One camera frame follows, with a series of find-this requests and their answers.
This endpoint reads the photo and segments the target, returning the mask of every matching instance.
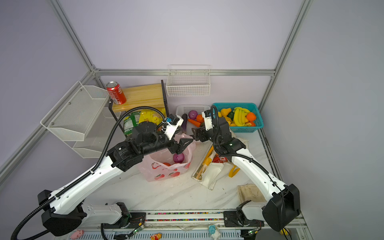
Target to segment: pink plastic bag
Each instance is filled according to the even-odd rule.
[[[192,138],[186,134],[175,135],[174,139],[179,142],[180,138]],[[192,152],[196,148],[196,143],[193,141],[183,151],[184,161],[182,163],[175,163],[173,161],[173,154],[169,150],[163,149],[158,152],[144,156],[143,161],[138,164],[138,168],[148,182],[164,180],[172,177],[177,177],[185,173],[192,160]]]

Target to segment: white wire basket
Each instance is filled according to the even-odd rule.
[[[109,109],[103,108],[84,141],[65,143],[82,158],[99,158],[115,123],[116,120],[113,118]],[[110,146],[114,146],[124,141],[124,139],[125,136],[120,129],[118,129],[118,133],[112,138]]]
[[[209,96],[209,70],[169,70],[166,88],[170,97]]]
[[[84,141],[109,99],[107,90],[96,86],[83,86],[77,82],[73,88],[77,91],[59,113],[51,118],[54,107],[40,121],[62,141]]]

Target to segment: wooden shelf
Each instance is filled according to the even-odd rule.
[[[123,92],[127,101],[121,105],[113,104],[112,110],[115,113],[127,111],[138,106],[165,108],[161,83],[124,88]]]

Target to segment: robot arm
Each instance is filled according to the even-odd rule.
[[[232,137],[224,118],[218,118],[216,121],[217,115],[215,116],[211,110],[204,111],[202,116],[205,126],[192,129],[195,140],[212,141],[217,150],[220,150],[216,152],[242,169],[267,201],[267,203],[250,201],[242,203],[237,208],[240,224],[246,226],[250,220],[264,220],[272,229],[280,231],[301,212],[299,190],[293,184],[287,186],[269,173],[242,142]]]
[[[171,115],[164,121],[165,127],[162,128],[161,133],[157,132],[156,124],[143,122],[133,128],[132,135],[124,142],[118,143],[107,152],[100,166],[91,175],[63,195],[56,196],[77,179],[58,190],[42,191],[38,195],[39,204],[56,197],[41,215],[44,227],[55,236],[62,236],[78,227],[92,224],[107,223],[114,224],[116,228],[125,227],[129,223],[129,212],[124,203],[91,206],[83,204],[82,201],[105,182],[141,162],[144,155],[165,148],[168,148],[171,153],[182,153],[193,141],[193,139],[181,139],[177,143],[172,138],[182,122],[183,119],[180,116]]]

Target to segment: red soda can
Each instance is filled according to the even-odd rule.
[[[112,81],[107,83],[107,91],[115,104],[121,105],[127,101],[120,84],[117,82]]]

